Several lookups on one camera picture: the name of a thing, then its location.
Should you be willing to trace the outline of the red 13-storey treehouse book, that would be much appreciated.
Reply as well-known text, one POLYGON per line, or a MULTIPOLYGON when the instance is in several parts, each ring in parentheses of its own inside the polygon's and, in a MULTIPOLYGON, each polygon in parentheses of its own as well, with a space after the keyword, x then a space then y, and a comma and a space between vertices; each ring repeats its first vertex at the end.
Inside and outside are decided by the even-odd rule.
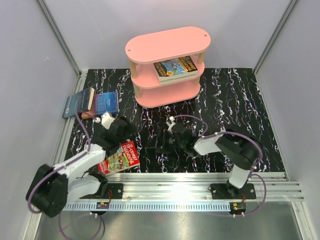
POLYGON ((118 173, 140 165, 138 153, 133 141, 125 142, 121 147, 104 161, 97 164, 101 174, 118 173))

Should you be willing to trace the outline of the black yellow treehouse book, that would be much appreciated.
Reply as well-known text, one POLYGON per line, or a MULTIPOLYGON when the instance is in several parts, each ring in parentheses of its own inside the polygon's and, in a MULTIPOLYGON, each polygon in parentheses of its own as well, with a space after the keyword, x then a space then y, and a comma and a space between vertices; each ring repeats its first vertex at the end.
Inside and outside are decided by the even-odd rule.
POLYGON ((177 75, 178 72, 186 73, 198 71, 190 55, 173 58, 153 63, 157 77, 177 75))

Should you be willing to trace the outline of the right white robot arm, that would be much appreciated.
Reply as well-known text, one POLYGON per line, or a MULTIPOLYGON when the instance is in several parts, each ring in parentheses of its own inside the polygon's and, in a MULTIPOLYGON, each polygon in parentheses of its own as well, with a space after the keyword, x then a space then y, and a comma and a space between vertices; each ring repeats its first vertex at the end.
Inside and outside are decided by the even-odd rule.
POLYGON ((196 138, 181 122, 171 121, 167 125, 167 129, 161 127, 157 131, 151 149, 167 155, 180 150, 191 158, 221 152, 233 164, 222 191, 233 199, 243 195, 254 167, 263 158, 262 146, 258 141, 231 129, 196 138))

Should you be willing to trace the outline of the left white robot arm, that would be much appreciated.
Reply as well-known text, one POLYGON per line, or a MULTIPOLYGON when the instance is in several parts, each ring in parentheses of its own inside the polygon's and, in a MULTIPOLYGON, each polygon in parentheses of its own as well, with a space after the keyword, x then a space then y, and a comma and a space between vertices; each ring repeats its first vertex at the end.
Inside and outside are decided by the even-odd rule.
POLYGON ((124 116, 102 119, 100 125, 102 131, 95 141, 84 131, 88 146, 83 151, 54 166, 43 164, 37 169, 25 196, 32 213, 53 218, 70 201, 87 196, 101 199, 109 194, 108 180, 88 170, 116 153, 136 127, 124 116))

